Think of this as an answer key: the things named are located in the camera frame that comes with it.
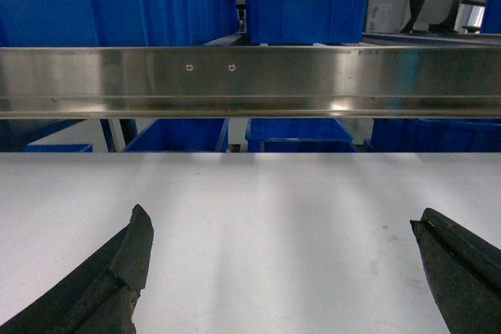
white table surface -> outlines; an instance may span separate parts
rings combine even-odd
[[[409,220],[501,247],[501,154],[0,155],[0,323],[155,228],[138,333],[446,334]]]

shelving rack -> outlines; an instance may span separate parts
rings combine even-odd
[[[0,48],[0,118],[499,117],[501,36]]]

metal shelf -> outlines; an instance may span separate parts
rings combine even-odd
[[[0,48],[0,117],[501,117],[499,36],[362,41]]]

